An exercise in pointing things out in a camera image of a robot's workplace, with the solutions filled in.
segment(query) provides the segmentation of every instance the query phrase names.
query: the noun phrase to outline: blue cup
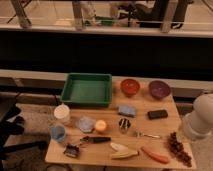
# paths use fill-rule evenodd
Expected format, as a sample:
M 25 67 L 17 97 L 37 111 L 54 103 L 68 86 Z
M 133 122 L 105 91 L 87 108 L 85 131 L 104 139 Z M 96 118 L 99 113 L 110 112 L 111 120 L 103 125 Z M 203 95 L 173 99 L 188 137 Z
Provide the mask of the blue cup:
M 59 143 L 63 142 L 66 137 L 64 127 L 60 125 L 50 127 L 50 136 Z

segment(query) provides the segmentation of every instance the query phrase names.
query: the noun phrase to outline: floor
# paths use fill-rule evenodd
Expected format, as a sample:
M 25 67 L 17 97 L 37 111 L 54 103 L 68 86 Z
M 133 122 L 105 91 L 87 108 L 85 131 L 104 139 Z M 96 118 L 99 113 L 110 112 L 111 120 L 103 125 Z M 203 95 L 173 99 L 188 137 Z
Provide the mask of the floor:
M 6 93 L 9 97 L 17 94 Z M 49 142 L 49 126 L 54 123 L 53 110 L 58 104 L 54 95 L 19 94 L 17 106 L 22 109 L 20 116 L 25 119 L 25 132 L 20 136 L 11 136 L 6 145 L 20 144 L 45 140 Z M 192 151 L 197 163 L 197 171 L 213 170 L 213 136 L 191 143 Z M 11 153 L 4 161 L 6 171 L 45 171 L 45 170 L 65 170 L 65 165 L 51 165 L 45 162 L 46 150 L 40 151 L 37 148 L 22 150 Z M 102 171 L 99 166 L 70 165 L 66 166 L 74 171 Z M 107 171 L 160 171 L 158 169 L 145 168 L 120 168 L 107 167 Z
M 213 6 L 212 0 L 205 1 Z M 194 0 L 194 2 L 194 4 L 188 6 L 182 30 L 212 31 L 213 12 L 204 5 L 202 0 Z M 109 3 L 94 2 L 93 5 L 96 15 L 109 17 Z M 25 12 L 35 26 L 73 27 L 74 25 L 73 9 L 70 1 L 31 1 L 25 7 Z M 17 17 L 12 18 L 14 14 L 11 2 L 0 0 L 0 24 L 16 25 L 18 19 Z

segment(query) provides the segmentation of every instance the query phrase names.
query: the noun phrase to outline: white cup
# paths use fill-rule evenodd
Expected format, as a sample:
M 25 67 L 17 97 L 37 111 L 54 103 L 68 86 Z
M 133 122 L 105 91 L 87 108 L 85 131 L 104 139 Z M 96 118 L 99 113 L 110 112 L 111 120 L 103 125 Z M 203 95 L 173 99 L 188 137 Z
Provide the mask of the white cup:
M 57 106 L 54 110 L 54 116 L 62 124 L 70 124 L 70 108 L 67 105 L 61 104 Z

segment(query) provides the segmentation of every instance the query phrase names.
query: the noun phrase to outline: red bowl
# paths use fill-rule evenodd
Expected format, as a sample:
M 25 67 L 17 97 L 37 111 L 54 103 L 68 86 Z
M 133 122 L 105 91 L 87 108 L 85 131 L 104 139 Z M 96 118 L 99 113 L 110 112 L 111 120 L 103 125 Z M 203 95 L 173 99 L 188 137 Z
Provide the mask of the red bowl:
M 156 99 L 163 99 L 171 93 L 171 88 L 163 81 L 152 81 L 149 83 L 149 92 Z
M 125 79 L 121 82 L 121 91 L 127 96 L 132 97 L 138 93 L 140 89 L 140 84 L 138 81 L 133 79 Z

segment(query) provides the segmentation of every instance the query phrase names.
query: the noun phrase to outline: purple bowl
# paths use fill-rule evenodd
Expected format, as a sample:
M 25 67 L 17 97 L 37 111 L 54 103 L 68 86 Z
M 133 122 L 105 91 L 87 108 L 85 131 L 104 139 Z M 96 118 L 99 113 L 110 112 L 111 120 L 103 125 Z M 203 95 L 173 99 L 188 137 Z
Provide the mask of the purple bowl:
M 149 92 L 156 99 L 163 99 L 171 93 L 171 88 L 163 81 L 152 81 L 149 83 Z

